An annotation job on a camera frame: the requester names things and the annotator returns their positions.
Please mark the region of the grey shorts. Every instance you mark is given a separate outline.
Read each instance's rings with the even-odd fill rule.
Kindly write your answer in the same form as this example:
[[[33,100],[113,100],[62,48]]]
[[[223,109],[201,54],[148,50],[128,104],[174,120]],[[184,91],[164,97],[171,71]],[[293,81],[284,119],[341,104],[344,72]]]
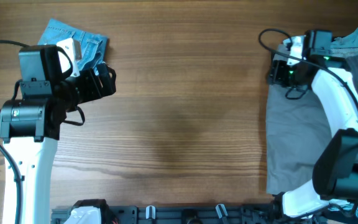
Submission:
[[[318,97],[308,91],[299,100],[289,100],[286,92],[279,85],[268,88],[268,194],[294,190],[311,180],[313,167],[331,140],[328,119]]]

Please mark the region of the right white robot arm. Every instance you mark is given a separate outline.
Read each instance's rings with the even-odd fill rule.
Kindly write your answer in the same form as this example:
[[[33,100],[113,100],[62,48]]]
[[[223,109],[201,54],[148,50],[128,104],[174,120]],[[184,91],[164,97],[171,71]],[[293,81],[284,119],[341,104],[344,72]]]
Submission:
[[[358,203],[358,96],[343,68],[318,70],[301,97],[281,86],[295,71],[273,60],[266,107],[267,192],[287,219]]]

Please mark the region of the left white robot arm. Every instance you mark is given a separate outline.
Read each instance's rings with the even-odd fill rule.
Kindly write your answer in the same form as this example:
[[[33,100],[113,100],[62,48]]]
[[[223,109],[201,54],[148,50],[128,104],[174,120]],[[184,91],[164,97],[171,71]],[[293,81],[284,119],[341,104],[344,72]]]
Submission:
[[[116,92],[116,73],[105,63],[72,76],[74,63],[62,69],[67,53],[56,45],[33,45],[19,51],[22,78],[0,109],[0,138],[7,153],[3,223],[49,223],[50,179],[67,113],[81,103]]]

